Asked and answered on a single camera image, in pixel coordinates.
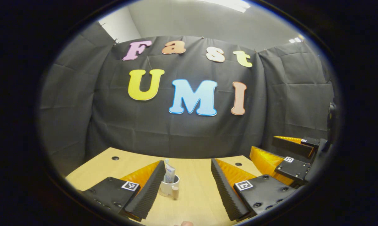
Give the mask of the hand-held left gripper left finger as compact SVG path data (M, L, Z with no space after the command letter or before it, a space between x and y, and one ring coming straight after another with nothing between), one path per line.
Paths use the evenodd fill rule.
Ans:
M165 163L159 160L120 179L108 176L82 195L109 212L140 222L151 210L165 173Z

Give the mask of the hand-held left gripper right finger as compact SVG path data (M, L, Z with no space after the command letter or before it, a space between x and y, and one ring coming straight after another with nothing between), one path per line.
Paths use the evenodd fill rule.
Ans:
M211 172L230 220L245 220L265 212L295 192L270 175L255 176L213 158Z

